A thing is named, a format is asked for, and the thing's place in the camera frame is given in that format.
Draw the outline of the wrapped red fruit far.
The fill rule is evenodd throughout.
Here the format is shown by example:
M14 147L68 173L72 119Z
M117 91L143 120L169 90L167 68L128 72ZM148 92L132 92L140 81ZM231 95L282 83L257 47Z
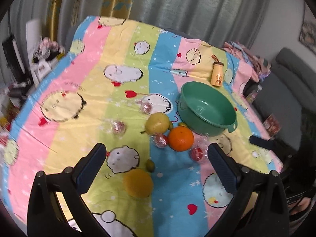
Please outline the wrapped red fruit far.
M152 104L148 101L143 101L140 103L140 111L144 114L151 114Z

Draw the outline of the colourful striped cartoon tablecloth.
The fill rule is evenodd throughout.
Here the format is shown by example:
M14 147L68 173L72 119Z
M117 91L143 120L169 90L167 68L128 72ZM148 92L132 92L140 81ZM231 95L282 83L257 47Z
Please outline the colourful striped cartoon tablecloth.
M224 63L221 87L211 85L213 58ZM249 137L268 137L243 97L252 67L222 49L186 39L164 29L108 17L87 17L77 28L68 54L27 99L14 120L4 151L2 200L12 216L27 223L35 175L58 173L86 156L97 144L106 160L82 199L101 225L120 236L203 236L232 200L205 157L197 163L190 149L204 152L212 142L236 162L261 173L282 169L270 150L250 144ZM237 114L237 129L207 137L195 133L189 150L161 149L146 133L150 115L169 117L169 132L182 122L178 100L183 84L201 82L221 92ZM151 114L140 103L152 104ZM126 124L114 135L111 122ZM146 170L146 161L155 171ZM147 198L134 198L123 176L147 172L154 184Z

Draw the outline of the yellow lemon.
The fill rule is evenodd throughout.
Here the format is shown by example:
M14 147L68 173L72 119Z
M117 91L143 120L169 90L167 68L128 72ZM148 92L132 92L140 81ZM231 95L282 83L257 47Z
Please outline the yellow lemon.
M153 191L150 175L142 169L134 169L123 176L123 187L133 198L147 198Z

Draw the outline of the yellow-green pear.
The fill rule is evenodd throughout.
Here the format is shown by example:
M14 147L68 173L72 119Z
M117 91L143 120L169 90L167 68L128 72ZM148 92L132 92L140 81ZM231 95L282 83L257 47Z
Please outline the yellow-green pear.
M162 112L157 112L150 115L150 117L147 119L144 130L141 132L141 134L163 134L168 130L169 125L169 117Z

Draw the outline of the wrapped red fruit left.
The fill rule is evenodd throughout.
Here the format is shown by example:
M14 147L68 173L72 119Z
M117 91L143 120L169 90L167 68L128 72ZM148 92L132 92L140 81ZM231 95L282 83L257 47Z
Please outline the wrapped red fruit left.
M111 122L111 129L114 135L122 136L126 132L126 124L120 120L113 120Z

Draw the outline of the black and white bag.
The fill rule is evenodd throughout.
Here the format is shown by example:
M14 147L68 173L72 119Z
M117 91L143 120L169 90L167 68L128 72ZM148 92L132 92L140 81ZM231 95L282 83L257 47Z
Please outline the black and white bag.
M42 60L49 62L64 53L65 49L62 45L50 38L43 38L32 54L32 62L34 64L38 64Z

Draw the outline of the orange fruit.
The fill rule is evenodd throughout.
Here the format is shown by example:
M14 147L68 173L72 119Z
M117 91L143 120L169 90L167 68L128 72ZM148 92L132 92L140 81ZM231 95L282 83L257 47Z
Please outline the orange fruit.
M194 144L193 132L183 126L173 128L168 134L169 146L177 152L189 150Z

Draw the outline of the wrapped red fruit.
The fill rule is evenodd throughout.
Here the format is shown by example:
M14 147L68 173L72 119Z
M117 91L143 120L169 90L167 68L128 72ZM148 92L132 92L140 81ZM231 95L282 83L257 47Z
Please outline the wrapped red fruit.
M140 103L140 111L144 114L151 114L152 104L148 101L143 101Z
M111 129L114 135L122 136L126 132L126 124L120 120L113 120L111 122Z
M155 134L153 136L153 142L154 142L155 146L157 146L158 148L161 148L161 149L165 148L169 144L167 136L165 136L164 134L161 134L161 133Z
M205 153L202 150L202 148L200 148L199 146L193 146L190 149L190 158L193 161L199 163L199 162L203 161L203 159L205 158Z

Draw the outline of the small green lime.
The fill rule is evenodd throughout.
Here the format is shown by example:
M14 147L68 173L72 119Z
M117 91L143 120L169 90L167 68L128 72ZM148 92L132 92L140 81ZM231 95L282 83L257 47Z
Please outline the small green lime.
M148 159L145 166L148 172L153 173L155 171L155 164L152 160Z

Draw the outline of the wrapped red fruit middle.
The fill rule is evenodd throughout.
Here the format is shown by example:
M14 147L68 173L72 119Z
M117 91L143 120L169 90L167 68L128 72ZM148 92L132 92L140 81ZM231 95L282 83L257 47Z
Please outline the wrapped red fruit middle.
M165 148L169 144L167 136L165 136L164 134L161 134L161 133L155 134L153 136L153 142L154 142L155 146L157 146L158 148L161 148L161 149Z

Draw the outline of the grey curtain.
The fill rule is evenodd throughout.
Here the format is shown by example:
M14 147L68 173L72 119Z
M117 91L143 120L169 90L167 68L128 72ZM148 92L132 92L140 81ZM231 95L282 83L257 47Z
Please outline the grey curtain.
M70 28L87 16L133 19L221 46L251 46L269 0L14 0L3 21L21 45L26 23L41 20L43 35L65 43Z

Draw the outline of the yellow small bottle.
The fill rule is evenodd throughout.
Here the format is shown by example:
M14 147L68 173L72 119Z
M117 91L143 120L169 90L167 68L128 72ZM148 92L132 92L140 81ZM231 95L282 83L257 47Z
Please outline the yellow small bottle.
M221 87L223 82L223 67L224 63L220 62L215 55L212 55L213 71L211 75L211 85L215 87Z

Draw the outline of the folded pink cloth pile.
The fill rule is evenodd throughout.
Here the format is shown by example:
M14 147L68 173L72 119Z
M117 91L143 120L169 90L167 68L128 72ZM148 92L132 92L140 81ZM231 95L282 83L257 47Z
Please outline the folded pink cloth pile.
M225 42L223 50L252 66L253 73L251 78L254 82L263 82L271 73L271 64L267 59L252 54L246 46L239 42Z

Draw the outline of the green plastic bowl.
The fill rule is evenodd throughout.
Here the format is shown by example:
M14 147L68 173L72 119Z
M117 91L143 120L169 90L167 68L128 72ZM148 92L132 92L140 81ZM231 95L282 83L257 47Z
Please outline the green plastic bowl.
M230 101L218 90L201 82L182 85L178 113L191 130L207 137L224 131L232 133L238 127L237 114Z

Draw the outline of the grey sofa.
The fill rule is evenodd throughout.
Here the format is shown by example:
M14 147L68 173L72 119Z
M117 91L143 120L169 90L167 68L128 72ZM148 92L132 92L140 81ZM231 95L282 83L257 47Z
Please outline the grey sofa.
M315 71L293 51L283 48L261 86L252 106L262 121L273 115L281 126L276 139L298 150L302 112L315 114Z

